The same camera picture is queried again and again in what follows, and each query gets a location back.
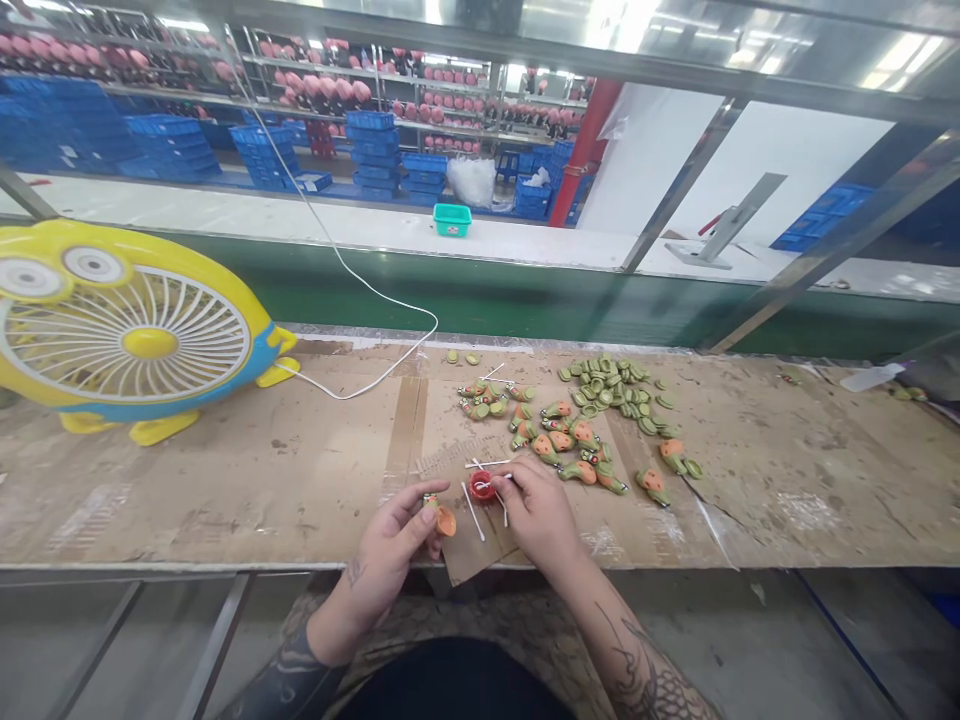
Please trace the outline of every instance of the yellow fan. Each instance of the yellow fan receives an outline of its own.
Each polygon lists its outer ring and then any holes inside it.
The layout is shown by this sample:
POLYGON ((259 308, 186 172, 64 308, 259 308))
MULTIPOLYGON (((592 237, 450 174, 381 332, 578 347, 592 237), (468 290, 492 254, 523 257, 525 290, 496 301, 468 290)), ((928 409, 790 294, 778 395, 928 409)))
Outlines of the yellow fan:
POLYGON ((240 278, 176 243, 63 219, 0 228, 0 385, 70 432, 135 422, 153 445, 244 383, 293 377, 278 357, 295 343, 240 278))

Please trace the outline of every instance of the white stick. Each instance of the white stick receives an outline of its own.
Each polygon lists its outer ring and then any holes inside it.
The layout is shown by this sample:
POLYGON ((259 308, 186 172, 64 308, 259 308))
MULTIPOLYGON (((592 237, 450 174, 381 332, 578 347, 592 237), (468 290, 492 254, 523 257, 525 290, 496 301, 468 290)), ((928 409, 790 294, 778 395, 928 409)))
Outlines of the white stick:
POLYGON ((483 470, 483 466, 484 466, 484 465, 504 465, 504 464, 506 464, 506 463, 508 463, 508 462, 510 462, 510 461, 509 461, 509 460, 488 460, 488 461, 486 461, 486 462, 484 462, 484 463, 480 463, 480 462, 477 461, 476 458, 473 458, 473 462, 472 462, 472 463, 467 463, 466 465, 464 465, 464 467, 465 467, 465 468, 478 467, 478 468, 480 468, 481 470, 483 470))
POLYGON ((493 370, 491 370, 490 372, 488 372, 486 375, 484 375, 484 376, 483 376, 482 378, 480 378, 480 379, 481 379, 481 380, 489 380, 489 379, 490 379, 490 376, 493 375, 497 370, 499 370, 500 368, 502 368, 504 365, 506 365, 506 363, 500 363, 500 364, 497 365, 493 370))
POLYGON ((503 502, 503 498, 500 497, 500 493, 497 493, 497 500, 499 500, 500 504, 503 505, 503 526, 510 527, 510 518, 507 517, 507 506, 503 502))
POLYGON ((483 536, 483 530, 480 529, 480 521, 477 520, 477 514, 473 511, 473 503, 470 502, 470 493, 467 492, 467 484, 462 482, 460 483, 460 487, 463 488, 463 496, 467 498, 467 505, 470 506, 470 514, 473 515, 473 524, 477 526, 477 532, 480 533, 480 542, 486 542, 487 539, 483 536))

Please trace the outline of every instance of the minion eye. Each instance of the minion eye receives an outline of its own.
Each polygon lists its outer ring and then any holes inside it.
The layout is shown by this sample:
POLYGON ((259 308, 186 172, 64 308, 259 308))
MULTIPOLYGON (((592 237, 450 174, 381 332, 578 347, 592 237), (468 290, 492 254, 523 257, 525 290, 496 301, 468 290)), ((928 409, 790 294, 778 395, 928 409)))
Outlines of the minion eye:
POLYGON ((78 278, 91 283, 115 283, 126 275, 123 263, 99 248, 70 248, 63 254, 63 264, 78 278))
POLYGON ((63 290, 64 278, 43 263, 27 258, 0 260, 0 292, 21 298, 53 297, 63 290))

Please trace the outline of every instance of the fan center hub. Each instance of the fan center hub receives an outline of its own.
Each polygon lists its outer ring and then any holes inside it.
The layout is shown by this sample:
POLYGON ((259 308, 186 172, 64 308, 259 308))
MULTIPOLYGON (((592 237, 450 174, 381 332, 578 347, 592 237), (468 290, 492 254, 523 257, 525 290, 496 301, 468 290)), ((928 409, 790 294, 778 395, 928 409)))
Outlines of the fan center hub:
POLYGON ((136 328, 123 336, 123 349, 143 360, 173 355, 179 346, 177 336, 162 328, 136 328))

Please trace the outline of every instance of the hand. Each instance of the hand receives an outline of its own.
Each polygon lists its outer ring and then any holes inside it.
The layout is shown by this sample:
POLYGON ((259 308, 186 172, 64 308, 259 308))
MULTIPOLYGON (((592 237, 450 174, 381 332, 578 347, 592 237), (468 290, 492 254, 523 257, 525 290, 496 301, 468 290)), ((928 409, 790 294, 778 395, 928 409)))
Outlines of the hand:
POLYGON ((360 539, 356 557, 344 571, 335 593, 363 630, 382 620, 396 600, 410 569, 410 559, 427 544, 432 560, 440 559, 437 511, 421 508, 426 493, 450 487, 446 480, 428 480, 404 488, 377 510, 360 539))
POLYGON ((531 457, 520 457, 497 468, 493 486, 507 506, 517 544, 551 583, 565 569, 589 560, 556 473, 531 457), (507 474, 513 480, 503 477, 507 474))

